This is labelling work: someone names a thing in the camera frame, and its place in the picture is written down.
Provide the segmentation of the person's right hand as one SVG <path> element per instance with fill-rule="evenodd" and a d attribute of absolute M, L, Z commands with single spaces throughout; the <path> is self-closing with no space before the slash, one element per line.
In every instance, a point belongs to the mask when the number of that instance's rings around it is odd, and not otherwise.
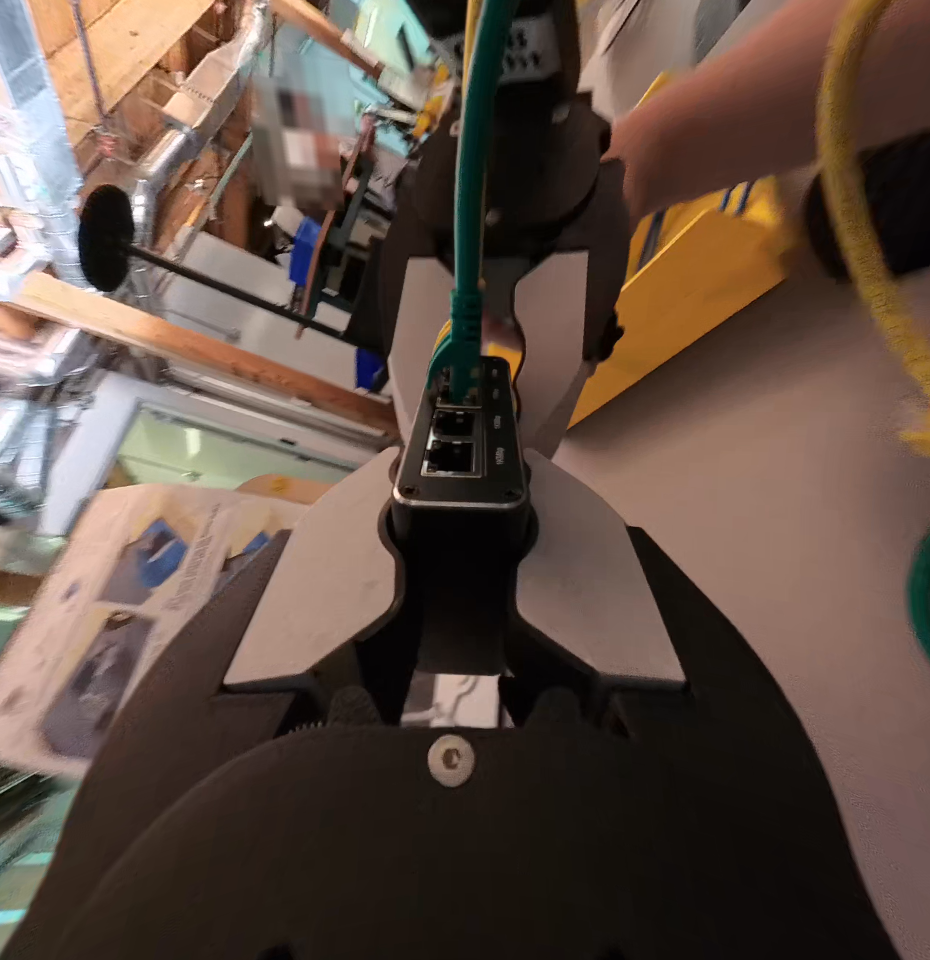
<path fill-rule="evenodd" d="M 623 163 L 622 195 L 634 224 L 721 187 L 696 134 L 700 107 L 697 82 L 687 73 L 613 120 L 605 159 Z"/>

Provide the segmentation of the silver air duct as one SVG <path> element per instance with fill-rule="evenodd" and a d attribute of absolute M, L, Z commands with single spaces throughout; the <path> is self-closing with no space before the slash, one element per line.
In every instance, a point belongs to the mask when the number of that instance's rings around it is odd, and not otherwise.
<path fill-rule="evenodd" d="M 207 53 L 161 109 L 162 134 L 139 160 L 130 194 L 137 246 L 151 244 L 161 193 L 234 112 L 270 25 L 268 2 L 246 2 L 232 39 Z"/>

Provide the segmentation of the person's right forearm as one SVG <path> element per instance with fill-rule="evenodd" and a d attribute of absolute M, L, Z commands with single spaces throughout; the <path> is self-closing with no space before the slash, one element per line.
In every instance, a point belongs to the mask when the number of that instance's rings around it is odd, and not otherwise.
<path fill-rule="evenodd" d="M 698 196 L 810 164 L 831 34 L 846 2 L 789 2 L 690 77 L 695 106 L 682 148 Z M 930 130 L 930 1 L 891 2 L 867 40 L 855 85 L 855 145 Z"/>

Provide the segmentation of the black ethernet switch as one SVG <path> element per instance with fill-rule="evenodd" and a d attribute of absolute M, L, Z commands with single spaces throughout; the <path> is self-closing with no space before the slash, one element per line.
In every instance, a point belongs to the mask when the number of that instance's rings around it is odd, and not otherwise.
<path fill-rule="evenodd" d="M 529 475 L 507 361 L 481 357 L 477 386 L 459 403 L 447 381 L 423 388 L 390 532 L 405 564 L 418 669 L 496 676 L 507 670 L 517 570 L 529 545 Z"/>

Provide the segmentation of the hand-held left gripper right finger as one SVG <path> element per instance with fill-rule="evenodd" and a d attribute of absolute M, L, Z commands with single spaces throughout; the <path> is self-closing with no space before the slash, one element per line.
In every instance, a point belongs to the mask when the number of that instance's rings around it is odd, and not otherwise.
<path fill-rule="evenodd" d="M 518 565 L 519 618 L 611 685 L 684 685 L 624 519 L 553 461 L 524 453 L 538 532 Z"/>

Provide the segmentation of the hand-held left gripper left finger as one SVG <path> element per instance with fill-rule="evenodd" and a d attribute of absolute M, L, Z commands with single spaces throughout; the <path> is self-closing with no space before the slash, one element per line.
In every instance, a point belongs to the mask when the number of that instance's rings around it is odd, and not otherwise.
<path fill-rule="evenodd" d="M 224 678 L 225 687 L 351 687 L 360 645 L 397 615 L 404 563 L 391 545 L 399 447 L 378 453 L 306 511 Z"/>

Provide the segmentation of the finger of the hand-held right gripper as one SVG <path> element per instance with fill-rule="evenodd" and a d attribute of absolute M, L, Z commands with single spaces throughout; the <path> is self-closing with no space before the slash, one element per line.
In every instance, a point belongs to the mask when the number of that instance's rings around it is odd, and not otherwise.
<path fill-rule="evenodd" d="M 406 443 L 435 349 L 449 318 L 454 276 L 436 258 L 409 258 L 388 357 L 391 398 L 399 437 Z"/>
<path fill-rule="evenodd" d="M 589 255 L 555 253 L 522 277 L 515 315 L 523 336 L 516 376 L 526 449 L 555 455 L 593 364 L 583 356 Z"/>

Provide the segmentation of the large yellow plastic bin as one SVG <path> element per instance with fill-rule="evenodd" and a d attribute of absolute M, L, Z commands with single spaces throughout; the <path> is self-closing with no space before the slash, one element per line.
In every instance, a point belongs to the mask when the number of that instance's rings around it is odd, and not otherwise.
<path fill-rule="evenodd" d="M 783 282 L 795 245 L 774 176 L 676 203 L 636 226 L 630 225 L 629 214 L 628 218 L 627 269 L 615 305 L 623 333 L 606 360 L 591 362 L 592 373 L 568 426 L 596 412 Z M 516 377 L 524 356 L 524 336 L 515 315 L 515 288 L 537 266 L 508 259 L 483 264 L 484 313 L 501 328 L 510 329 L 508 334 L 490 334 L 487 350 L 509 365 L 519 423 Z"/>

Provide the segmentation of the black round object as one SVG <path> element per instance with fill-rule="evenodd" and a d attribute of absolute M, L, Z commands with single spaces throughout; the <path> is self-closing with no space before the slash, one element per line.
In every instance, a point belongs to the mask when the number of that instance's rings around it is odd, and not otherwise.
<path fill-rule="evenodd" d="M 930 267 L 930 130 L 858 159 L 879 245 L 896 279 Z"/>

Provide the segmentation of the printed instruction sheet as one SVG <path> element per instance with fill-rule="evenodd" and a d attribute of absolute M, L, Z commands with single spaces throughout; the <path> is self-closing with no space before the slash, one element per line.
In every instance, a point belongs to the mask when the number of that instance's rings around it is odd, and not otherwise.
<path fill-rule="evenodd" d="M 0 766 L 81 778 L 173 637 L 307 510 L 214 487 L 100 491 L 0 654 Z"/>

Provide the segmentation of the glass window panel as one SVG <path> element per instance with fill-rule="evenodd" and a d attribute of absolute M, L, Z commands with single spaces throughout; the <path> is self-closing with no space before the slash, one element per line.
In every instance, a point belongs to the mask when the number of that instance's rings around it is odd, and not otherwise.
<path fill-rule="evenodd" d="M 266 474 L 335 484 L 375 450 L 340 432 L 173 394 L 122 403 L 114 463 L 129 484 L 237 490 Z"/>

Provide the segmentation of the wooden beam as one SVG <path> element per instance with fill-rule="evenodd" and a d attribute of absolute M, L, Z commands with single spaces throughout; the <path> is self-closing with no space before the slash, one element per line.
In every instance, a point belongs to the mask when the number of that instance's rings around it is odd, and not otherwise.
<path fill-rule="evenodd" d="M 79 289 L 40 270 L 22 275 L 0 270 L 0 303 L 44 321 L 140 349 L 146 354 L 244 381 L 398 442 L 390 403 L 346 390 L 322 378 L 214 340 L 132 306 Z"/>

